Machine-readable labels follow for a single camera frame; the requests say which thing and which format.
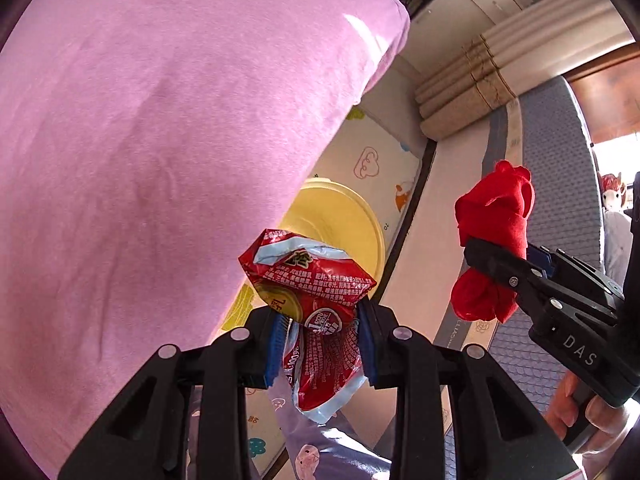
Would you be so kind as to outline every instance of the cartoon print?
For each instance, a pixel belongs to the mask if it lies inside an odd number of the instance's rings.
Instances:
[[[261,438],[250,438],[249,439],[249,455],[251,458],[255,458],[258,455],[264,455],[267,450],[265,449],[266,442]]]
[[[320,462],[320,452],[316,446],[305,444],[296,457],[296,473],[299,480],[316,480],[314,473]]]
[[[626,184],[622,182],[622,173],[601,175],[598,173],[602,206],[607,211],[622,211],[626,202]]]
[[[273,407],[275,408],[275,411],[277,412],[282,406],[284,406],[284,403],[286,402],[286,400],[284,399],[273,399],[271,401],[271,403],[273,404]]]
[[[367,146],[362,150],[362,154],[353,168],[353,174],[362,180],[368,176],[376,176],[378,173],[380,173],[378,152],[371,146]]]
[[[491,323],[489,323],[488,321],[482,321],[480,319],[476,321],[476,332],[483,334],[489,329],[490,326],[491,326]]]
[[[413,182],[403,182],[402,184],[396,184],[396,207],[398,211],[402,211],[402,208],[409,202],[411,196],[411,190],[414,186]]]
[[[309,264],[313,261],[311,254],[307,253],[304,249],[295,251],[285,262],[285,265],[291,267],[302,267],[308,269]]]

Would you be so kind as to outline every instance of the yellow plate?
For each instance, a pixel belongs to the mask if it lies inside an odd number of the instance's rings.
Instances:
[[[279,229],[342,249],[380,282],[385,267],[385,239],[369,204],[353,189],[327,178],[307,179]],[[375,290],[374,287],[370,291],[370,297]],[[254,290],[245,283],[226,315],[222,330],[244,325],[254,295]]]

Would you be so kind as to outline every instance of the human hand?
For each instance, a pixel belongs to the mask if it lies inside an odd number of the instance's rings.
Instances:
[[[572,395],[580,379],[567,372],[551,400],[545,419],[560,439],[564,439],[567,428],[578,418],[578,405]],[[625,407],[612,408],[600,397],[591,399],[585,412],[587,420],[598,431],[577,451],[579,454],[596,454],[610,449],[624,439],[628,433],[630,412]]]

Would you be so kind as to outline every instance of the white wall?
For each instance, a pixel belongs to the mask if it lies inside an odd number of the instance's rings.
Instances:
[[[412,21],[401,56],[428,76],[493,24],[472,0],[433,0]]]
[[[396,58],[380,81],[363,95],[360,108],[421,159],[427,138],[420,130],[422,118],[415,101],[417,79],[415,69]]]

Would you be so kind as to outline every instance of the stuffed toy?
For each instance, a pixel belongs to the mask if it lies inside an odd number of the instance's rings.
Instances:
[[[622,173],[601,175],[598,173],[602,206],[607,211],[622,211],[626,202],[626,184],[622,182]]]
[[[320,452],[316,446],[305,444],[296,457],[296,473],[300,480],[316,480],[314,473],[320,462]]]
[[[529,170],[514,168],[506,160],[495,165],[456,202],[460,245],[480,238],[500,245],[516,256],[527,257],[527,218],[534,202]],[[504,323],[516,311],[516,293],[498,285],[475,269],[458,278],[451,291],[451,306],[466,321],[497,318]]]

